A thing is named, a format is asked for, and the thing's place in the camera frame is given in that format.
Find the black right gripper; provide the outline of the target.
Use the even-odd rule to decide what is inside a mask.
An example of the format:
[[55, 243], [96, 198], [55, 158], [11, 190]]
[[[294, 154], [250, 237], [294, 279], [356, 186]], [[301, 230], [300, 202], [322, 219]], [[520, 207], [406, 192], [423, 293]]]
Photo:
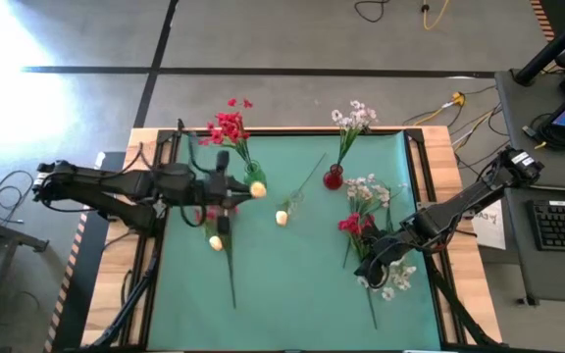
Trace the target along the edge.
[[386, 283], [386, 272], [372, 275], [372, 268], [378, 265], [389, 266], [401, 259], [411, 244], [404, 231], [387, 233], [385, 230], [366, 228], [362, 233], [363, 243], [368, 246], [368, 254], [354, 271], [358, 277], [370, 277], [368, 286], [380, 289]]

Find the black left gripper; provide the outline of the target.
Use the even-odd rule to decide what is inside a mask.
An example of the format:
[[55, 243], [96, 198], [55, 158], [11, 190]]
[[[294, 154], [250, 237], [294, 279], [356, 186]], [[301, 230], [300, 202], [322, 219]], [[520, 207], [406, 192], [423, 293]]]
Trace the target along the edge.
[[[207, 208], [209, 206], [222, 207], [223, 202], [228, 196], [226, 171], [230, 162], [230, 154], [228, 151], [222, 150], [217, 153], [216, 166], [213, 170], [201, 168], [191, 156], [191, 165], [204, 175], [201, 186], [199, 223], [202, 225], [207, 220]], [[230, 178], [230, 190], [233, 193], [230, 196], [232, 203], [242, 203], [253, 198], [250, 186], [239, 182], [234, 177]]]

